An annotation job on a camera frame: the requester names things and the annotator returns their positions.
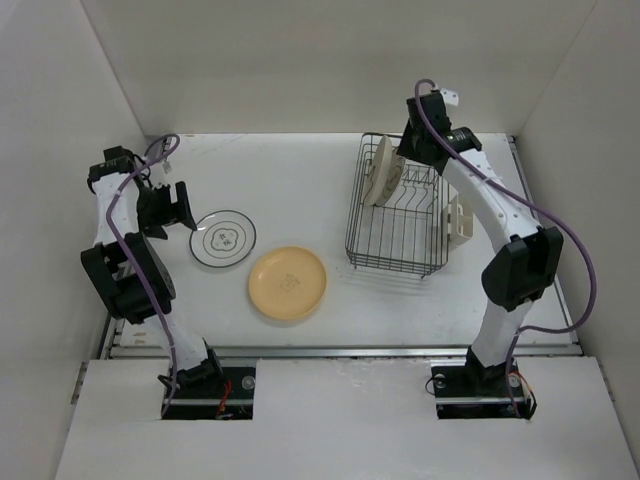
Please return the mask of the white patterned plate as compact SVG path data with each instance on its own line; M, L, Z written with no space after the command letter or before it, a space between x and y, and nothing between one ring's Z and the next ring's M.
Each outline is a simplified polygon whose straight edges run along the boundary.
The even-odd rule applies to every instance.
M254 250L257 230L252 220L235 210L219 210L196 223L189 248L200 264L222 269L242 262Z
M376 206L383 206L390 200L402 179L404 167L405 158L399 156L395 151L393 151L387 178L383 190L375 203Z

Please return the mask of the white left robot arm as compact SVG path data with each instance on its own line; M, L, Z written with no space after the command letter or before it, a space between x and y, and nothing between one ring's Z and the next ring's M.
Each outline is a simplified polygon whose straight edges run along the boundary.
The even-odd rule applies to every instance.
M154 161L122 146L103 155L88 173L87 184L98 205L98 230L92 247L81 252L81 264L113 318L161 336L171 371L159 379L169 393L196 390L213 396L224 382L219 359L203 338L176 321L176 289L151 244L167 239L167 227L175 224L195 230L187 187L182 181L153 184Z

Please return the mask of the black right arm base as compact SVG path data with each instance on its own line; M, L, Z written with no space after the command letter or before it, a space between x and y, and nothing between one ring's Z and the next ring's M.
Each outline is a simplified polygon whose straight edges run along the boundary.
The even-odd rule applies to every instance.
M470 365L435 364L428 382L433 387L439 420L530 420L537 399L513 363L509 375L498 368L493 378L481 380Z

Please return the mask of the yellow plate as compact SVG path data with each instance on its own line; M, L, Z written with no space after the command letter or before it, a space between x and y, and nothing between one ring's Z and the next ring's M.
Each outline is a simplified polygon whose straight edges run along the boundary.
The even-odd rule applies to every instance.
M269 251L256 261L248 278L253 306L279 321L297 321L312 314L327 286L324 263L312 251L298 246Z

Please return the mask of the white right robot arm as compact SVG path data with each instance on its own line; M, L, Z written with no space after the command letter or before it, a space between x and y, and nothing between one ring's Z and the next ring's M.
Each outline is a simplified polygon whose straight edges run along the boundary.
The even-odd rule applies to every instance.
M469 202L494 251L481 274L487 307L463 369L465 386L484 394L505 379L511 342L553 283L564 239L506 195L475 134L467 127L452 128L440 92L406 104L409 119L400 156L434 168Z

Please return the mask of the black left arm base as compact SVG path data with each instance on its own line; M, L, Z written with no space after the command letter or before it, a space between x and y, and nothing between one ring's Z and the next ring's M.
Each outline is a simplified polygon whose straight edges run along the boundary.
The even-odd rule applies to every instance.
M162 420L252 420L256 387L256 364L223 366L222 380L179 389L169 401L170 379L160 375L165 388Z

